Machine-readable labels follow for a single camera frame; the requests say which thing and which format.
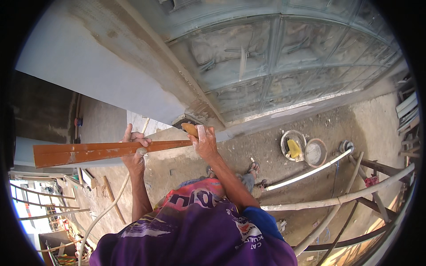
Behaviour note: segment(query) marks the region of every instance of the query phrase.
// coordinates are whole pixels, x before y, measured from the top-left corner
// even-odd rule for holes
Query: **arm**
[[[235,176],[222,156],[217,151],[216,136],[213,127],[196,126],[199,140],[188,135],[197,153],[213,169],[220,183],[225,189],[228,199],[237,206],[239,211],[244,211],[248,206],[260,208],[259,202],[250,194],[243,183]]]
[[[144,136],[140,132],[132,132],[132,124],[129,124],[124,133],[122,142],[140,142],[144,147],[148,147],[151,139]],[[132,222],[139,220],[142,216],[153,211],[153,208],[148,198],[147,189],[145,188],[144,172],[144,148],[138,149],[135,154],[121,157],[130,174],[132,182]]]

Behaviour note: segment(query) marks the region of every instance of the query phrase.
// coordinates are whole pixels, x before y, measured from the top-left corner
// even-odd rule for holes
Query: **white hose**
[[[90,231],[93,229],[93,227],[95,227],[95,224],[107,213],[109,212],[110,209],[114,208],[114,205],[117,204],[118,200],[120,199],[121,195],[123,194],[124,189],[126,188],[127,182],[130,179],[130,173],[127,174],[126,179],[124,180],[123,184],[121,185],[121,189],[117,195],[117,197],[115,198],[115,201],[113,201],[113,203],[111,203],[110,206],[108,206],[108,208],[106,208],[103,212],[101,212],[101,214],[99,214],[99,216],[90,224],[89,228],[86,231],[86,234],[83,238],[83,241],[81,242],[81,248],[80,248],[80,253],[78,254],[78,266],[81,266],[81,261],[82,261],[82,256],[83,256],[83,251],[84,251],[84,245],[86,244],[86,240],[87,237],[90,234]]]
[[[294,183],[296,181],[299,181],[299,180],[301,180],[301,179],[303,179],[305,177],[310,176],[311,174],[315,174],[316,172],[319,172],[319,171],[323,170],[324,168],[327,168],[330,165],[332,165],[333,163],[337,162],[338,160],[342,159],[343,157],[345,157],[346,155],[348,155],[349,153],[351,153],[351,151],[352,151],[351,149],[348,149],[346,152],[344,152],[341,155],[337,156],[336,158],[332,159],[328,163],[325,163],[322,166],[320,166],[320,167],[318,167],[318,168],[316,168],[316,169],[314,169],[314,170],[312,170],[310,172],[307,172],[306,174],[302,174],[302,175],[300,175],[298,177],[292,178],[290,180],[284,181],[284,182],[276,184],[276,185],[267,186],[265,188],[265,190],[269,191],[269,190],[272,190],[272,189],[277,189],[277,188],[280,188],[282,186],[286,186],[288,184],[291,184],[291,183]]]

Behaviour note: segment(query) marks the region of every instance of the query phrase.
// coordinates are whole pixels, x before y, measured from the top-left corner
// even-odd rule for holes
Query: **purple t-shirt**
[[[215,178],[172,190],[154,211],[106,234],[90,257],[100,265],[297,265],[286,242],[238,213]]]

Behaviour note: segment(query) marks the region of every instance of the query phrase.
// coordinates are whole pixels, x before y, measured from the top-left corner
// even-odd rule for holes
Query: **foot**
[[[206,173],[207,173],[207,177],[208,178],[216,178],[216,174],[213,172],[213,170],[210,167],[210,165],[207,166]]]
[[[249,170],[247,171],[247,173],[250,173],[253,175],[254,180],[256,180],[257,175],[259,174],[259,170],[260,170],[260,165],[258,162],[253,162],[250,165]]]

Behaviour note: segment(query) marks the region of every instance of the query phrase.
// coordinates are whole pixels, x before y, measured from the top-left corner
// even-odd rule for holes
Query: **orange wooden strip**
[[[190,140],[166,140],[153,141],[150,146],[172,144],[172,143],[190,143]],[[35,154],[49,154],[57,152],[84,152],[103,149],[120,149],[120,148],[140,148],[142,144],[139,142],[115,142],[115,143],[88,143],[88,144],[57,144],[57,145],[33,145]]]
[[[161,143],[167,144],[150,144],[146,147],[147,152],[156,152],[166,149],[173,149],[179,147],[190,146],[192,143],[190,141],[179,141],[180,143],[170,143],[167,141]],[[83,163],[90,162],[95,160],[110,159],[116,157],[122,157],[130,154],[134,154],[138,148],[137,147],[127,147],[127,148],[117,148],[117,149],[100,149],[92,151],[79,151],[79,152],[55,152],[55,153],[44,153],[44,154],[34,154],[34,163],[36,168],[42,167],[52,167],[60,166],[73,163]]]

